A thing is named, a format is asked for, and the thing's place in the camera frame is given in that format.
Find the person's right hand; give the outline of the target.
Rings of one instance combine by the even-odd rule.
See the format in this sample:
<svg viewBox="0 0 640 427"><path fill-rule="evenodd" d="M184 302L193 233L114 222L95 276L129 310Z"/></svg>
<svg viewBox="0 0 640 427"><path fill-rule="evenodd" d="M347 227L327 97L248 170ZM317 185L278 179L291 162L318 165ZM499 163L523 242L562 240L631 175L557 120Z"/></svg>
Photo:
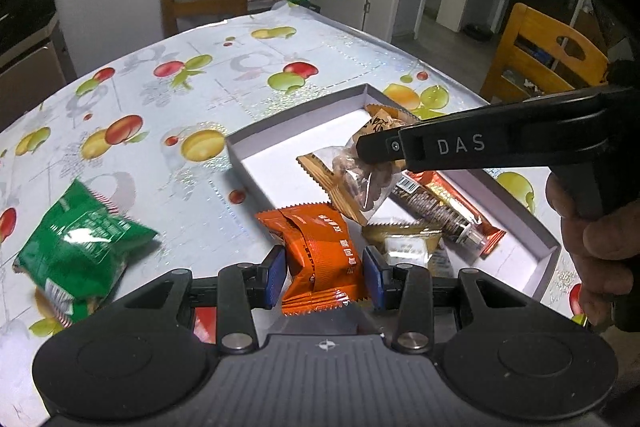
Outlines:
<svg viewBox="0 0 640 427"><path fill-rule="evenodd" d="M634 288L634 274L626 261L639 254L639 203L632 202L596 221L582 219L553 173L548 176L546 197L561 217L564 248L582 281L579 304L589 322L598 325L610 314L610 299Z"/></svg>

